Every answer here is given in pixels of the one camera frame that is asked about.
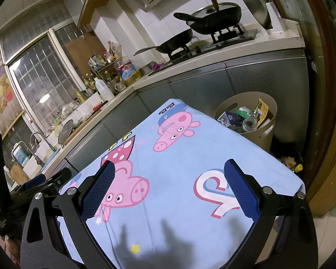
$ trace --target floor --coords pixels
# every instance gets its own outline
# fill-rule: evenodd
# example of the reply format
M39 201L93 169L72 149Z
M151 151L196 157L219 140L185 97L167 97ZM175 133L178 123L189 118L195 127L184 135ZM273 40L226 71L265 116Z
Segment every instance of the floor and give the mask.
M314 223L319 248L320 267L336 248L336 217L328 212L321 218L314 218ZM272 230L257 262L263 261L268 257L276 236L276 231Z

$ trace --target white countertop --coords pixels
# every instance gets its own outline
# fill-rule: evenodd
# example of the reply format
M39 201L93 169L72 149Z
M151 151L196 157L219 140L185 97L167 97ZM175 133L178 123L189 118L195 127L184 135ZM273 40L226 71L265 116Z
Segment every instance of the white countertop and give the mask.
M285 20L285 23L287 25L286 31L272 34L262 34L262 32L259 31L254 40L215 50L164 69L152 76L144 76L139 81L135 82L134 84L123 90L121 93L119 93L106 105L104 105L101 108L101 111L95 116L95 118L91 120L82 130L80 130L77 135L51 160L51 163L43 171L43 174L45 174L46 177L49 177L54 169L68 155L68 153L83 139L83 137L92 128L94 128L111 110L119 105L119 103L121 103L134 91L139 90L140 88L196 68L227 61L234 58L275 50L305 47L304 39L300 35L301 32L299 31L298 23L292 20Z

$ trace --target black frying pan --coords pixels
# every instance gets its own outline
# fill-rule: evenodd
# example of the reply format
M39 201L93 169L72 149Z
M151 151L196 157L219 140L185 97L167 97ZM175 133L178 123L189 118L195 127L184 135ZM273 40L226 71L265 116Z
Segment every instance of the black frying pan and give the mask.
M173 51L175 51L178 48L181 48L185 46L188 42L192 40L193 37L193 31L192 29L187 29L176 36L172 37L171 39L167 40L165 43L162 43L160 46L151 46L148 48L142 48L138 50L134 55L143 53L150 49L156 49L160 53L166 53L171 54Z
M213 34L225 28L235 26L241 19L241 8L235 3L219 3L194 12L192 15L176 12L173 16L187 22L191 29L200 34Z

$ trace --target yellow bottle cap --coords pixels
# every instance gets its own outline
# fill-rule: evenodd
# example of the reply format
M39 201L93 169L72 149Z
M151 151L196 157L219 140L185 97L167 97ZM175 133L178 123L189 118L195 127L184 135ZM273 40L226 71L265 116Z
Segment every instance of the yellow bottle cap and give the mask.
M295 167L295 173L299 173L300 171L302 171L302 165L301 165L301 164L298 164L298 165Z

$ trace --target trash can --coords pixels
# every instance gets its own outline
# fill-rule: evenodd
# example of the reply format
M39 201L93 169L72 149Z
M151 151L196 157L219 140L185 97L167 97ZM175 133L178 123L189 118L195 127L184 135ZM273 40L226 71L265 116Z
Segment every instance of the trash can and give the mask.
M275 100L270 95L261 92L246 92L237 94L225 100L217 108L217 110L215 110L214 119L217 120L225 111L234 113L237 109L244 106L253 110L256 107L259 98L261 98L269 106L267 118L270 119L270 122L257 130L241 133L241 135L268 152L271 140L273 139L273 129L278 109Z

